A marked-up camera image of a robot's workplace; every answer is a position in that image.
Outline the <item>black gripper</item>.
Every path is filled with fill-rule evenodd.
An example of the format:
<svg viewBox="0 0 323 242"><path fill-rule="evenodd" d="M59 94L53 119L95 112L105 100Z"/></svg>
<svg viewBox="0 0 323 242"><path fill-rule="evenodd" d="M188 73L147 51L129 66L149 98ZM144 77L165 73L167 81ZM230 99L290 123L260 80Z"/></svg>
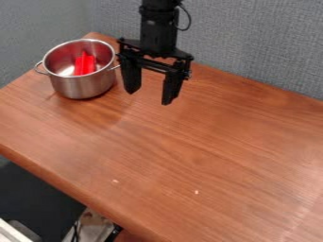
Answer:
<svg viewBox="0 0 323 242"><path fill-rule="evenodd" d="M178 98L183 80L192 76L191 63L194 56L175 48L171 52L153 52L140 48L140 41L120 38L119 61L124 88L133 94L141 87L141 69L165 74L163 83L161 104L169 105Z"/></svg>

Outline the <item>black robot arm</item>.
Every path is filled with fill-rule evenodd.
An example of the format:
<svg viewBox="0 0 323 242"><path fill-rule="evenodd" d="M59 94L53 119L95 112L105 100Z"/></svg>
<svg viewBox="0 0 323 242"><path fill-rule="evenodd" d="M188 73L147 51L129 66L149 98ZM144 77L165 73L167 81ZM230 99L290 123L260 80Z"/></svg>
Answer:
<svg viewBox="0 0 323 242"><path fill-rule="evenodd" d="M117 40L124 88L129 94L140 89L143 69L161 73L161 104L169 105L192 73L194 56L176 48L178 32L190 29L192 17L183 0L141 0L139 13L140 39Z"/></svg>

